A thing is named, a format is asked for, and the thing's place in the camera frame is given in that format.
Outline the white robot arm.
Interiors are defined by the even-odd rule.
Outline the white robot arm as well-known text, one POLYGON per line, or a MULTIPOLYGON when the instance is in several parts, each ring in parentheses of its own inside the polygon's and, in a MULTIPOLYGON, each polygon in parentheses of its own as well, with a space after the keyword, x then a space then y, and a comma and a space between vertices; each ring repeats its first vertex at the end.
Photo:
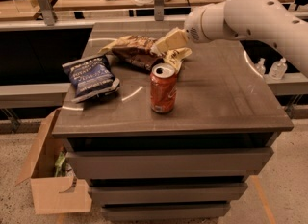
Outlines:
POLYGON ((151 48, 157 55, 189 41, 258 40, 276 50, 308 76, 308 23, 288 12, 278 0, 225 0, 197 7, 151 48))

